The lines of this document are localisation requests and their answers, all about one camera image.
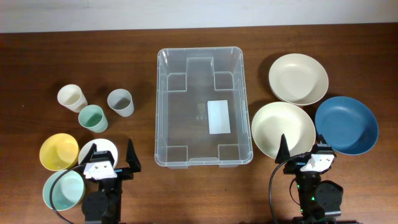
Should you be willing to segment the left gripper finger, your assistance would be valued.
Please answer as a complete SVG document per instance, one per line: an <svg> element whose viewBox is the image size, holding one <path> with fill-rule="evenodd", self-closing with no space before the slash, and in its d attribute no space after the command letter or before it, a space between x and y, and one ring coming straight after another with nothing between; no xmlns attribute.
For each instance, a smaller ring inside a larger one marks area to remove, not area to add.
<svg viewBox="0 0 398 224"><path fill-rule="evenodd" d="M141 171L141 163L136 155L134 150L134 145L131 139L128 140L127 151L126 151L126 162L129 164L129 168L131 172L140 172Z"/></svg>
<svg viewBox="0 0 398 224"><path fill-rule="evenodd" d="M82 159L82 161L80 162L81 165L88 163L89 161L91 161L91 158L93 156L93 154L96 152L97 150L97 146L95 143L93 143L89 149L89 151L87 152L87 154L84 156L84 158Z"/></svg>

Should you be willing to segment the white small bowl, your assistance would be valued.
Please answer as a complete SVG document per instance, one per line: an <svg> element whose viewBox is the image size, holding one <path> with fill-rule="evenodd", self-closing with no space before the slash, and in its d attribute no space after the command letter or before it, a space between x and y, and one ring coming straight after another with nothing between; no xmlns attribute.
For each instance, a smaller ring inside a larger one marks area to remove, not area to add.
<svg viewBox="0 0 398 224"><path fill-rule="evenodd" d="M110 151L113 156L113 159L114 159L113 167L115 168L117 166L118 156L119 156L118 149L113 142L111 142L108 139L103 139L103 138L91 140L81 148L79 156L78 156L79 164L81 164L84 157L88 154L92 144L96 144L97 151Z"/></svg>

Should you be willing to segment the yellow small bowl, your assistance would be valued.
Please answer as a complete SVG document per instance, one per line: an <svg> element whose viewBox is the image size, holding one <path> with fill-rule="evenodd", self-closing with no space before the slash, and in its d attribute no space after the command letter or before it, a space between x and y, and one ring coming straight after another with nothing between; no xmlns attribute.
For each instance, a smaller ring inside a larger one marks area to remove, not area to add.
<svg viewBox="0 0 398 224"><path fill-rule="evenodd" d="M40 163L48 170L69 169L78 162L80 148L77 140L66 133L58 133L47 138L39 152Z"/></svg>

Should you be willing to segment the cream plate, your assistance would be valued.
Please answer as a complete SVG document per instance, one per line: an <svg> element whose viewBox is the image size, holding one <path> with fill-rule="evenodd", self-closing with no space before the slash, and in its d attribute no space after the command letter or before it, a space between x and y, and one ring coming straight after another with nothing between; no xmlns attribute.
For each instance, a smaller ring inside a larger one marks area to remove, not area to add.
<svg viewBox="0 0 398 224"><path fill-rule="evenodd" d="M273 159L282 136L292 156L310 151L316 140L315 125L309 115L298 106L281 101L269 103L257 111L251 134L259 150Z"/></svg>

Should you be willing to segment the mint green plastic cup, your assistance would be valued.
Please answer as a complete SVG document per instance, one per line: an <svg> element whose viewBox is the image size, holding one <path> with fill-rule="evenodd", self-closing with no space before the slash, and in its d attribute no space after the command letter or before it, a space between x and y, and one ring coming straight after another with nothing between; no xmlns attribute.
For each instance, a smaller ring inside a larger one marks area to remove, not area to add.
<svg viewBox="0 0 398 224"><path fill-rule="evenodd" d="M78 122L94 133L102 133L108 128L108 120L98 105L84 107L78 115Z"/></svg>

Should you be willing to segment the grey plastic cup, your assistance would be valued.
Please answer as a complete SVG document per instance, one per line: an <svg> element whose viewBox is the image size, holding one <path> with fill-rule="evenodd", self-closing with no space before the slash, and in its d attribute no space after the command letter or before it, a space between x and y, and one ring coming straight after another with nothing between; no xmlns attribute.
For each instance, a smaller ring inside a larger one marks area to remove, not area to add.
<svg viewBox="0 0 398 224"><path fill-rule="evenodd" d="M134 112L131 94L125 89L113 90L107 98L108 106L122 117L128 117Z"/></svg>

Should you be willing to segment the cream plastic cup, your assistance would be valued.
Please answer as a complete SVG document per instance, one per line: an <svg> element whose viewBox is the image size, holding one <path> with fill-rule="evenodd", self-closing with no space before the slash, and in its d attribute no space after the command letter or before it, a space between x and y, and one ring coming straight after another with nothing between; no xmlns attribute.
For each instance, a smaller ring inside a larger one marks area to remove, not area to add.
<svg viewBox="0 0 398 224"><path fill-rule="evenodd" d="M57 94L58 102L67 109L79 113L88 102L78 85L69 84L63 86Z"/></svg>

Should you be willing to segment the beige plate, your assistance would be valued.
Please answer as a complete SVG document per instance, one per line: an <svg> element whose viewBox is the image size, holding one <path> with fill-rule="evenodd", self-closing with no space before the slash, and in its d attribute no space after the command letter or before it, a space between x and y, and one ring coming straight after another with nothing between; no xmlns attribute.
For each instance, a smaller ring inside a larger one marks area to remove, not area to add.
<svg viewBox="0 0 398 224"><path fill-rule="evenodd" d="M304 54L287 54L271 65L269 85L278 99L307 106L326 95L329 78L323 65L314 58Z"/></svg>

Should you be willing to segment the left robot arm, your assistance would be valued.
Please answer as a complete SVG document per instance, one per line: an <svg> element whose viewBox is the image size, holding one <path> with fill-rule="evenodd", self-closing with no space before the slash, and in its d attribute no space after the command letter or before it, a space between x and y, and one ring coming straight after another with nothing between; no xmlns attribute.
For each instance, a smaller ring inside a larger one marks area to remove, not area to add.
<svg viewBox="0 0 398 224"><path fill-rule="evenodd" d="M98 184L98 190L84 199L81 209L85 223L119 223L121 221L122 182L132 180L141 171L141 163L128 140L126 151L128 167L114 168L115 160L111 151L100 151L93 143L80 162L86 179Z"/></svg>

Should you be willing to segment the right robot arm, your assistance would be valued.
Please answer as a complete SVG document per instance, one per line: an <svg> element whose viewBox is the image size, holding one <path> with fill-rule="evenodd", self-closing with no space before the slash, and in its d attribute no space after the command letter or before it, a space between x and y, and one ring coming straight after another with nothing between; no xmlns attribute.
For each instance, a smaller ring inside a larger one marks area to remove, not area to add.
<svg viewBox="0 0 398 224"><path fill-rule="evenodd" d="M331 169L336 154L323 136L319 138L311 151L292 156L281 135L275 163L277 168L284 166L284 174L295 176L299 197L301 216L294 217L292 223L336 223L336 217L341 215L343 188L321 178Z"/></svg>

